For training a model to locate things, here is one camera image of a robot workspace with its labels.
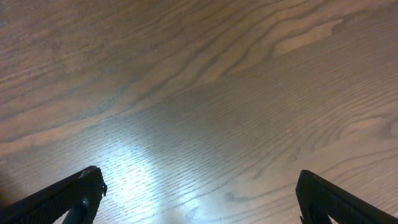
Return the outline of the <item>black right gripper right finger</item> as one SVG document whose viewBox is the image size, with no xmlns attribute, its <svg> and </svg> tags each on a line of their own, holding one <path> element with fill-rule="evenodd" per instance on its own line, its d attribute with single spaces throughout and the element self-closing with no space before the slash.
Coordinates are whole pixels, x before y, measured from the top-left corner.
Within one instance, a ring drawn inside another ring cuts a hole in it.
<svg viewBox="0 0 398 224">
<path fill-rule="evenodd" d="M 397 218 L 357 198 L 309 170 L 295 188 L 303 224 L 397 224 Z"/>
</svg>

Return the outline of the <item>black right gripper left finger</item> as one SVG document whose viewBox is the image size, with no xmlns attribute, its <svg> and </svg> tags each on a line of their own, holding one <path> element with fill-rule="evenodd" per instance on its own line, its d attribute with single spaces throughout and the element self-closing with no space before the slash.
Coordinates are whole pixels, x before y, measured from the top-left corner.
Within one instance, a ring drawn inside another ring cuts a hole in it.
<svg viewBox="0 0 398 224">
<path fill-rule="evenodd" d="M 2 224 L 64 223 L 92 224 L 107 185 L 101 169 L 89 166 L 1 210 Z"/>
</svg>

